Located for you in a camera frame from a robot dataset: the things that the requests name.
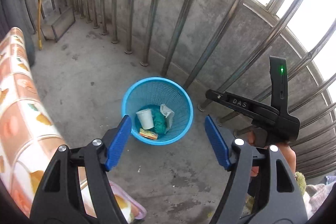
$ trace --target patterned fabric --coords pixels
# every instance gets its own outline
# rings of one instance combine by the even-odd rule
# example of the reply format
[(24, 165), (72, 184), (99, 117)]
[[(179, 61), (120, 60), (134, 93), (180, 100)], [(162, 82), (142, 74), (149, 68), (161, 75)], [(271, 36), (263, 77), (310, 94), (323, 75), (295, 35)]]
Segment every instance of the patterned fabric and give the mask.
[[(62, 144), (37, 94), (23, 33), (14, 27), (0, 43), (0, 179), (27, 217), (43, 173)], [(86, 212), (95, 216), (84, 167), (79, 167), (79, 179)], [(110, 185), (113, 192), (124, 193), (116, 197), (128, 223), (146, 215), (120, 187)]]

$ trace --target mesh trash bin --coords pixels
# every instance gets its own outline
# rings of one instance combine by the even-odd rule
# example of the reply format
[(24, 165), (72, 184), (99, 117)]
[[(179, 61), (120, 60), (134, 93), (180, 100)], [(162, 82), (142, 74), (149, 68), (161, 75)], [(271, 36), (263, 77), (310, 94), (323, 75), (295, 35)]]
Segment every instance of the mesh trash bin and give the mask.
[[(157, 140), (150, 140), (139, 135), (139, 122), (136, 112), (165, 104), (175, 112), (172, 127)], [(129, 115), (132, 119), (132, 135), (138, 140), (151, 145), (166, 145), (182, 138), (193, 121), (193, 105), (182, 87), (171, 80), (151, 77), (132, 85), (124, 95), (121, 107), (122, 117)]]

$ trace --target white paper cup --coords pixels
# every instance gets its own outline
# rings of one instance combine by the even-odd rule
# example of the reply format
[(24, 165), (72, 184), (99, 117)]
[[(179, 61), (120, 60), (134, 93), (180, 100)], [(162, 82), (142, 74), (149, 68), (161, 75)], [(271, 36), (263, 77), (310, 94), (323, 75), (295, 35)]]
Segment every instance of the white paper cup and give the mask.
[(136, 113), (143, 129), (151, 129), (154, 127), (152, 110), (150, 108), (140, 110)]

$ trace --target finger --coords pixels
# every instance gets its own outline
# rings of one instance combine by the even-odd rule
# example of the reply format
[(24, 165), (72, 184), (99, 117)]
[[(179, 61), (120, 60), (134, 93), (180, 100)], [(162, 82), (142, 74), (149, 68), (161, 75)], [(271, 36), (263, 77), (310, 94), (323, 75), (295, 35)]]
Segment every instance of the finger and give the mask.
[(249, 131), (247, 133), (247, 142), (250, 144), (250, 145), (254, 145), (254, 142), (255, 142), (255, 134), (253, 131)]

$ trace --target metal post base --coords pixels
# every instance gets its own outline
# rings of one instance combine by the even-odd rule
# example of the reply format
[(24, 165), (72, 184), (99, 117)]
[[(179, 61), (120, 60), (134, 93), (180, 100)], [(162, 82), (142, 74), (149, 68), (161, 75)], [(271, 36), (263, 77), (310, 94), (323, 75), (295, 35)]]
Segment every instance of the metal post base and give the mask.
[(201, 107), (201, 105), (200, 105), (200, 104), (197, 104), (197, 108), (198, 108), (198, 110), (199, 110), (199, 111), (202, 111), (202, 112), (204, 112), (204, 111), (205, 111), (205, 109), (203, 109), (203, 108)]

